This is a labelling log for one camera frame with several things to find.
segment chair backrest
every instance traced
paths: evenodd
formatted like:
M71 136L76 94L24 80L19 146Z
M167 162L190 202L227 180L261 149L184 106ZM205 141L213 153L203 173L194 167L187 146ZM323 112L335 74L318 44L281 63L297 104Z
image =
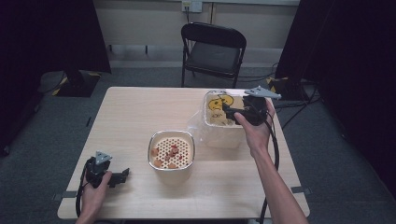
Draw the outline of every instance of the chair backrest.
M185 24L181 28L181 36L184 42L188 39L236 49L244 49L247 45L247 40L239 31L202 22Z

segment hand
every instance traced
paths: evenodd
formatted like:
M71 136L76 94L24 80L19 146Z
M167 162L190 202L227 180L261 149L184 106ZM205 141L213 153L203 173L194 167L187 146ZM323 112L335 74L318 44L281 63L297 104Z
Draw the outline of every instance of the hand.
M77 220L77 224L93 223L96 220L103 202L106 197L108 189L107 183L111 178L111 171L107 171L103 177L102 182L97 189L94 189L91 184L86 184L87 180L84 177L84 190L82 192L82 208L81 215Z
M267 122L272 125L272 118L274 117L275 110L268 100L265 99L265 102L267 104L268 114L270 115L267 116ZM263 123L259 126L253 126L242 114L235 113L234 116L245 130L247 144L250 147L250 155L255 158L255 155L257 155L261 150L268 150L270 130L268 130L267 125Z

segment chair seat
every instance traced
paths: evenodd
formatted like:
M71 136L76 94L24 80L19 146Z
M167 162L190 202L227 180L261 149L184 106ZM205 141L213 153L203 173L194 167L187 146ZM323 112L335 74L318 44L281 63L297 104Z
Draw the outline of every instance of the chair seat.
M240 50L196 42L186 61L186 69L198 68L208 72L221 72L225 77L235 75Z

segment person's right hand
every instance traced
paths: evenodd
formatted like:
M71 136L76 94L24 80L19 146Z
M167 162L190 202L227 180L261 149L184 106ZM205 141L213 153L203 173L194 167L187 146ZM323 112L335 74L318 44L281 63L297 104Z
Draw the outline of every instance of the person's right hand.
M272 118L274 117L275 110L272 104L266 100L268 114L267 122L268 124L272 125ZM268 150L268 142L270 137L270 130L265 123L259 126L251 125L245 117L240 113L235 113L235 118L238 122L244 127L246 136L247 136L247 144L250 147L250 155L255 158L258 152L261 150Z

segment person's left hand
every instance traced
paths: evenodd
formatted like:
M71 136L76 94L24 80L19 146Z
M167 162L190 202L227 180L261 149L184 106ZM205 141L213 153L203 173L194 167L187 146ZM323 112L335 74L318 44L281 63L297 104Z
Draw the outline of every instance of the person's left hand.
M96 220L103 202L106 197L108 189L107 183L111 178L111 171L107 171L103 177L102 182L97 189L94 189L91 184L86 184L87 179L84 177L84 190L82 191L82 208L81 215L76 223L93 223Z

